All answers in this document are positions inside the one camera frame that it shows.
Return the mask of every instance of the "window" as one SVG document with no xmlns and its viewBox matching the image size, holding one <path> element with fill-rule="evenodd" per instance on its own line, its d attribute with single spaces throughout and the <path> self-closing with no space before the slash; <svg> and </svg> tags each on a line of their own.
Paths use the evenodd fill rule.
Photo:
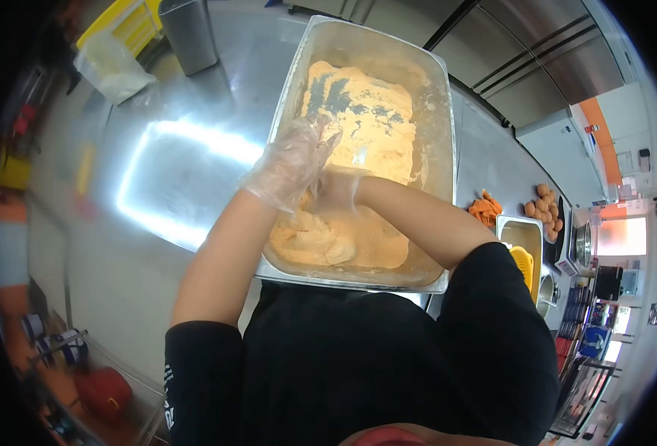
<svg viewBox="0 0 657 446">
<path fill-rule="evenodd" d="M 604 361 L 616 362 L 618 359 L 618 354 L 621 352 L 621 341 L 612 340 L 608 344 L 606 349 L 606 354 L 603 356 Z"/>
<path fill-rule="evenodd" d="M 645 217 L 604 220 L 598 228 L 596 255 L 645 255 Z"/>
</svg>

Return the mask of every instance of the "hand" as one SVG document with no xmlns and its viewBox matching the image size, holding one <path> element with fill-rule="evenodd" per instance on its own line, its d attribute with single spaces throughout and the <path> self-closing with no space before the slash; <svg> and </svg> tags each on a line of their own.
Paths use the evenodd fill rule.
<svg viewBox="0 0 657 446">
<path fill-rule="evenodd" d="M 241 188 L 270 206 L 293 212 L 342 135 L 341 126 L 323 114 L 292 120 L 244 175 Z"/>
<path fill-rule="evenodd" d="M 360 179 L 372 175 L 366 169 L 329 165 L 320 178 L 311 185 L 314 197 L 312 211 L 326 213 L 334 210 L 355 212 L 355 192 Z"/>
</svg>

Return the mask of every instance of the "yellow strainer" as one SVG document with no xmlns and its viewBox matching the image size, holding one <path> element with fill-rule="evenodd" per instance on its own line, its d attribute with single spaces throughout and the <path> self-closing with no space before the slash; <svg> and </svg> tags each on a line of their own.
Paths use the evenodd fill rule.
<svg viewBox="0 0 657 446">
<path fill-rule="evenodd" d="M 534 257 L 521 246 L 514 246 L 509 250 L 514 262 L 517 263 L 519 271 L 524 275 L 524 283 L 529 288 L 529 293 L 532 292 L 532 280 L 534 277 Z"/>
</svg>

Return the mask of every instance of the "orange food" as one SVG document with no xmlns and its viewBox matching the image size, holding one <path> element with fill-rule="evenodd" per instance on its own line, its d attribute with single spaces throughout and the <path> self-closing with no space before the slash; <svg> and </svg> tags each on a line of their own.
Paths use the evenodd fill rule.
<svg viewBox="0 0 657 446">
<path fill-rule="evenodd" d="M 483 189 L 482 198 L 475 200 L 467 212 L 486 227 L 494 227 L 497 224 L 497 216 L 502 213 L 502 205 Z"/>
<path fill-rule="evenodd" d="M 537 207 L 542 213 L 546 212 L 547 210 L 547 203 L 544 203 L 544 200 L 541 198 L 537 198 L 536 201 L 534 202 L 534 206 Z"/>
<path fill-rule="evenodd" d="M 536 209 L 534 207 L 534 203 L 532 203 L 531 201 L 529 201 L 529 203 L 525 203 L 524 204 L 524 215 L 526 215 L 527 217 L 534 216 L 534 209 Z"/>
</svg>

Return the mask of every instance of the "clear disposable glove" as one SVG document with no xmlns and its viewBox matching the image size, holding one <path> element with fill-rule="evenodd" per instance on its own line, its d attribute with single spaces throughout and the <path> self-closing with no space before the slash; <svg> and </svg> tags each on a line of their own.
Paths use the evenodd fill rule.
<svg viewBox="0 0 657 446">
<path fill-rule="evenodd" d="M 241 180 L 241 188 L 275 208 L 293 212 L 306 188 L 318 180 L 341 126 L 323 114 L 292 120 L 264 149 Z"/>
<path fill-rule="evenodd" d="M 355 192 L 360 179 L 372 173 L 366 169 L 329 165 L 311 185 L 312 211 L 329 213 L 336 210 L 355 212 Z"/>
</svg>

